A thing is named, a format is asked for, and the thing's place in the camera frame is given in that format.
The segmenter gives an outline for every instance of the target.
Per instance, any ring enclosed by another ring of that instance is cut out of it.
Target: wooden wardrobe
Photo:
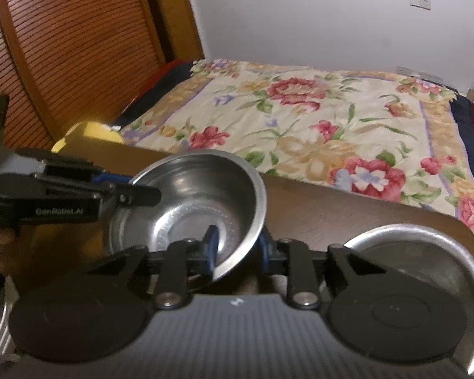
[[[75,122],[110,123],[166,60],[200,58],[182,4],[193,35],[179,39],[169,0],[0,0],[5,144],[49,148]]]

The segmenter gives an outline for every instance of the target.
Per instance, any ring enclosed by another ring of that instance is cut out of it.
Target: red fabric
[[[170,61],[169,63],[165,64],[162,68],[160,68],[156,73],[153,74],[151,78],[147,80],[147,82],[143,85],[139,93],[133,98],[133,100],[130,101],[130,103],[123,108],[123,112],[130,106],[132,105],[135,100],[138,98],[142,97],[145,93],[147,93],[151,88],[155,86],[155,84],[161,80],[161,78],[167,74],[171,69],[174,67],[177,67],[180,64],[184,64],[186,61],[182,59],[175,59],[173,61]]]

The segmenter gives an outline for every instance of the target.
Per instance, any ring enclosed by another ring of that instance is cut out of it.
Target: gray ribbed surface
[[[130,346],[82,365],[24,357],[5,379],[330,378],[446,379],[468,376],[448,360],[391,366],[341,345],[314,312],[297,311],[279,295],[195,296],[158,313]]]

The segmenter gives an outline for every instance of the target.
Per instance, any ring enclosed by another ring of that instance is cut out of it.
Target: black round disc
[[[405,275],[370,274],[332,300],[335,333],[365,356],[421,363],[450,355],[465,331],[463,307],[447,292]]]
[[[19,349],[46,361],[77,363],[114,353],[137,338],[150,316],[144,302],[105,278],[85,280],[45,288],[16,303],[9,331]]]

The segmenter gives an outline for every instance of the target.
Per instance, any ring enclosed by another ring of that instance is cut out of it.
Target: light switch
[[[422,7],[422,0],[409,0],[410,4],[414,7]]]
[[[432,2],[430,0],[421,0],[422,7],[426,8],[427,10],[432,9]]]

